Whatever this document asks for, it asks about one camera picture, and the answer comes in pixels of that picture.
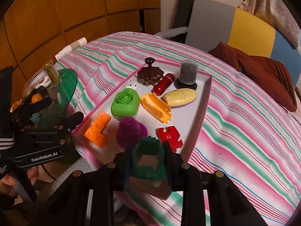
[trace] red puzzle piece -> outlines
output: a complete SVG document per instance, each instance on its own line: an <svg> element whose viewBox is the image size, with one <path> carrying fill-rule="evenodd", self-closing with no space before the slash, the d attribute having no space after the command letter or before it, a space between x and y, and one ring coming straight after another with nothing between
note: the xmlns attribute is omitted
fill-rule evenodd
<svg viewBox="0 0 301 226"><path fill-rule="evenodd" d="M168 141L173 152L176 152L178 148L183 146L182 140L178 140L180 138L180 134L175 126L166 127L166 132L164 128L156 129L157 136L161 143L163 141Z"/></svg>

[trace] orange cube block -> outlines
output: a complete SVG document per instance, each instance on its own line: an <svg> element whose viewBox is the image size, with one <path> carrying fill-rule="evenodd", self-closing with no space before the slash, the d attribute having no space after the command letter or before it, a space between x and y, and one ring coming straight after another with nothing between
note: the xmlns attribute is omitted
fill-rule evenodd
<svg viewBox="0 0 301 226"><path fill-rule="evenodd" d="M94 122L91 122L91 127L95 131L101 133L106 128L110 120L111 120L111 116L109 116L107 113L102 111L97 116L96 120Z"/></svg>
<svg viewBox="0 0 301 226"><path fill-rule="evenodd" d="M88 128L84 136L87 139L91 140L100 148L104 148L106 146L106 141L107 141L106 135L99 133L98 131L94 130L91 127Z"/></svg>

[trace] striped tablecloth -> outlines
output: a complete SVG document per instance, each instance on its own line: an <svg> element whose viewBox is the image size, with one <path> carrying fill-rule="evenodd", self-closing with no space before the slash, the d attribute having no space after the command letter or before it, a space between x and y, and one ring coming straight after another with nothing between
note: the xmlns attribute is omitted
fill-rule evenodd
<svg viewBox="0 0 301 226"><path fill-rule="evenodd" d="M192 47L159 37L120 32L94 40L56 66L77 72L71 111L85 116L115 87L153 57L192 60L212 75L207 113L190 163L201 171L224 171L268 225L284 225L301 200L301 122L232 67ZM96 169L84 147L80 154ZM182 193L162 201L144 192L118 193L148 225L180 225ZM210 224L205 194L206 220Z"/></svg>

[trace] purple object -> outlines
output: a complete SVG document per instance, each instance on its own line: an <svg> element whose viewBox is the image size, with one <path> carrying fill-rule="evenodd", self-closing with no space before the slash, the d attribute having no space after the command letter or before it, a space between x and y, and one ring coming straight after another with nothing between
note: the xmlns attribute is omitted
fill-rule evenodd
<svg viewBox="0 0 301 226"><path fill-rule="evenodd" d="M137 144L144 137L147 137L146 127L133 117L126 116L119 122L116 141L121 148L125 149L128 143Z"/></svg>

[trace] chair armrest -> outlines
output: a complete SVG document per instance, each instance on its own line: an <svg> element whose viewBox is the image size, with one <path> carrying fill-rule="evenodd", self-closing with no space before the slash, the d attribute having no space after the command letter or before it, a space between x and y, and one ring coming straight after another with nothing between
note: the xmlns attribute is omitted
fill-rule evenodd
<svg viewBox="0 0 301 226"><path fill-rule="evenodd" d="M160 31L156 33L156 36L159 36L161 38L168 38L168 37L174 37L179 34L184 34L188 31L187 27L180 27L180 28L174 28L167 31Z"/></svg>

